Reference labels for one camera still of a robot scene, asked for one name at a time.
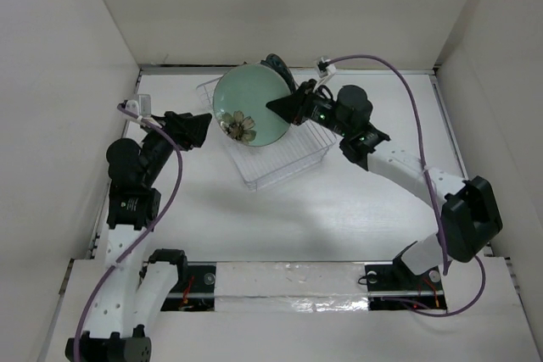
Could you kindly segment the light green glass plate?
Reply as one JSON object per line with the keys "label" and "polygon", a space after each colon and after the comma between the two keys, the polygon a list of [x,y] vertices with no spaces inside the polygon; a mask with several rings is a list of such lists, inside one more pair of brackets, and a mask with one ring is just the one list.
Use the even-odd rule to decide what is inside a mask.
{"label": "light green glass plate", "polygon": [[289,128],[266,104],[289,94],[287,83],[276,71],[263,64],[239,65],[216,83],[213,114],[231,140],[264,147],[277,142]]}

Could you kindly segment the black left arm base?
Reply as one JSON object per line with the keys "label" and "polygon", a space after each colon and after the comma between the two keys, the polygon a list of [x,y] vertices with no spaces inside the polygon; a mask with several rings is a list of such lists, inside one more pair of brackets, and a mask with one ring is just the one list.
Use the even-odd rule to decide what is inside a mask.
{"label": "black left arm base", "polygon": [[207,312],[215,309],[216,263],[190,262],[188,279],[174,286],[162,312]]}

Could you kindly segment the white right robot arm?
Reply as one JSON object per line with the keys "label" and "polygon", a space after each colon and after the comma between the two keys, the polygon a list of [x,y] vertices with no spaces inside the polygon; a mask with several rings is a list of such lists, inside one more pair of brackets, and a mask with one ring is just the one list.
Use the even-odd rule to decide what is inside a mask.
{"label": "white right robot arm", "polygon": [[503,228],[491,184],[424,164],[372,125],[372,103],[354,85],[342,86],[336,98],[315,90],[315,81],[267,103],[290,125],[312,120],[341,136],[340,149],[352,163],[402,187],[437,212],[438,230],[403,249],[393,260],[396,285],[411,288],[423,274],[451,260],[467,263]]}

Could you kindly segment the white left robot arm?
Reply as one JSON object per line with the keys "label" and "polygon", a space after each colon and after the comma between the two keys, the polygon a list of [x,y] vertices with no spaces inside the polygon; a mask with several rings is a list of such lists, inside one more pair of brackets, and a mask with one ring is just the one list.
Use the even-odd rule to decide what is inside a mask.
{"label": "white left robot arm", "polygon": [[106,151],[109,208],[104,273],[93,288],[66,343],[69,361],[148,361],[149,336],[170,291],[190,283],[187,256],[181,249],[157,249],[145,254],[148,240],[178,193],[162,203],[154,182],[171,155],[183,169],[182,153],[201,148],[211,114],[176,114],[148,118],[120,107],[145,131],[141,142],[120,138]]}

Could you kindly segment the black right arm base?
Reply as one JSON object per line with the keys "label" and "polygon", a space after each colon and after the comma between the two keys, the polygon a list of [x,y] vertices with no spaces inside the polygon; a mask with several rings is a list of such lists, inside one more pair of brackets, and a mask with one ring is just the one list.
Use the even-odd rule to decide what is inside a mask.
{"label": "black right arm base", "polygon": [[397,259],[369,262],[357,284],[366,288],[371,311],[447,310],[438,266],[415,275]]}

